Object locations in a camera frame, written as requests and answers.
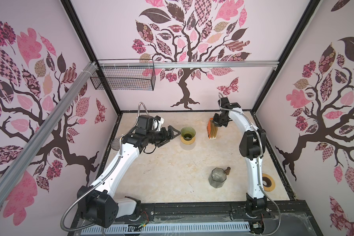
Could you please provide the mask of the brown paper filter stack holder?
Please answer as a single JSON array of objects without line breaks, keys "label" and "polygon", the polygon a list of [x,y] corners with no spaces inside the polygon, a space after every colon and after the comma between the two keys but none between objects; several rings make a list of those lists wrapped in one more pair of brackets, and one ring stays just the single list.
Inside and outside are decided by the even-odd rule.
[{"label": "brown paper filter stack holder", "polygon": [[213,118],[209,119],[207,126],[206,126],[206,130],[207,130],[207,136],[209,139],[216,139],[218,127],[215,126],[215,124],[213,122]]}]

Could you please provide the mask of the wooden dripper ring stand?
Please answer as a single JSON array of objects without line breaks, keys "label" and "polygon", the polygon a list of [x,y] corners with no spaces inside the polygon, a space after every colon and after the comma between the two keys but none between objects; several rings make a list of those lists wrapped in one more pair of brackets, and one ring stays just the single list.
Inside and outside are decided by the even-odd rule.
[{"label": "wooden dripper ring stand", "polygon": [[181,136],[181,142],[185,145],[191,145],[195,142],[196,137],[190,137],[190,136]]}]

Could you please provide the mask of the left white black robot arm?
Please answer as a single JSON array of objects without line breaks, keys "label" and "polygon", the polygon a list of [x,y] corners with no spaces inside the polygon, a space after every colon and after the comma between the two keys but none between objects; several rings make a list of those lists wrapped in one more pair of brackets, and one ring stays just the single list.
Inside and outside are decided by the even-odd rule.
[{"label": "left white black robot arm", "polygon": [[163,123],[159,116],[141,115],[135,126],[120,138],[120,149],[109,166],[90,187],[79,189],[77,205],[82,219],[108,228],[116,219],[136,212],[140,200],[132,197],[116,200],[115,192],[130,165],[148,145],[159,148],[180,136],[180,131],[171,125],[163,127]]}]

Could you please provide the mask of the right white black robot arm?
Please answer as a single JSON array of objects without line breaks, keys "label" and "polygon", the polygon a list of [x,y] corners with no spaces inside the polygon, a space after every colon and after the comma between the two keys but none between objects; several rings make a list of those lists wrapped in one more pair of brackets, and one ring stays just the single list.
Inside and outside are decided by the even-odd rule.
[{"label": "right white black robot arm", "polygon": [[227,127],[229,122],[234,122],[238,129],[243,132],[239,151],[245,158],[248,176],[245,212],[248,217],[256,218],[267,208],[267,197],[262,179],[266,132],[251,122],[238,103],[231,103],[222,93],[219,93],[218,96],[221,113],[214,115],[214,125]]}]

